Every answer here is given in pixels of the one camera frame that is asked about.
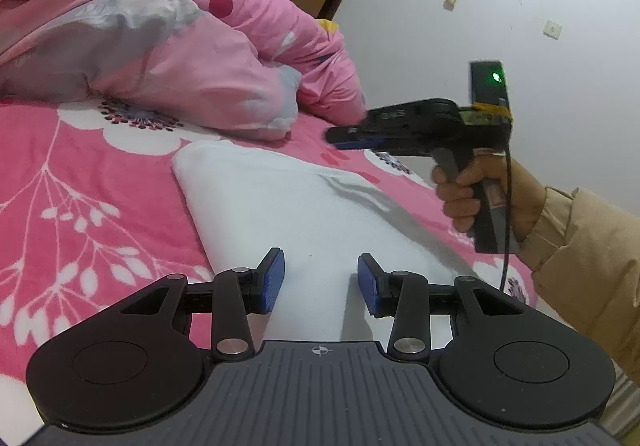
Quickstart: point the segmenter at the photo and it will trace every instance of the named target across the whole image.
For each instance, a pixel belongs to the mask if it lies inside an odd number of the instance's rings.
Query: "red dot pattern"
[[[370,174],[368,171],[360,171],[357,172],[357,174],[373,184],[380,183],[380,179],[378,179],[375,175]]]
[[[232,0],[209,0],[209,13],[218,19],[228,17],[233,10]]]

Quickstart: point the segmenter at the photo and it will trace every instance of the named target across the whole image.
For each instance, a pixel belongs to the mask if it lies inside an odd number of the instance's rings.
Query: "blue gripper pad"
[[[380,298],[378,297],[376,277],[362,257],[358,257],[358,286],[364,298],[364,303],[369,309],[369,314],[378,317],[380,314]]]
[[[260,298],[260,313],[266,314],[273,310],[276,298],[284,281],[284,252],[280,250],[264,274],[264,288]]]
[[[366,149],[375,149],[377,146],[384,143],[386,140],[385,136],[371,136],[367,139],[362,139],[358,141],[342,141],[340,143],[333,143],[333,146],[337,150],[366,150]]]

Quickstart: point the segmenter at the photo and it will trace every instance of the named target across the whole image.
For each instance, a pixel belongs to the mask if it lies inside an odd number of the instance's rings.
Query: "white wall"
[[[541,181],[640,214],[640,0],[458,0],[453,12],[443,1],[344,0],[335,20],[370,106],[468,103],[467,62],[500,59],[514,156]],[[542,34],[546,20],[559,40]]]

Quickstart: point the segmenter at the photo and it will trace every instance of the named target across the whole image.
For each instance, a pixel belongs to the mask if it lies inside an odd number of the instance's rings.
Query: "black circular pad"
[[[159,326],[149,315],[114,323],[99,317],[34,353],[26,377],[46,422],[92,433],[131,429],[170,413],[194,393],[204,373],[202,357],[170,322]]]
[[[597,416],[614,381],[602,349],[542,318],[483,316],[438,359],[440,379],[472,412],[516,428],[561,428]]]
[[[562,350],[535,341],[519,341],[500,347],[494,354],[495,366],[511,379],[523,382],[551,382],[569,369]]]
[[[84,381],[113,384],[136,377],[145,369],[146,350],[126,341],[105,341],[80,350],[72,361]]]

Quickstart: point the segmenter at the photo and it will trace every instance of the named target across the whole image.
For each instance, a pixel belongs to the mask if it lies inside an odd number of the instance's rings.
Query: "white pillow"
[[[285,280],[270,317],[252,317],[254,342],[379,340],[392,318],[376,320],[356,281],[362,253],[386,271],[432,283],[472,275],[466,263],[407,211],[361,176],[280,153],[200,141],[174,157],[174,172],[215,272],[255,267],[282,248]],[[431,342],[451,338],[448,317],[432,317]]]

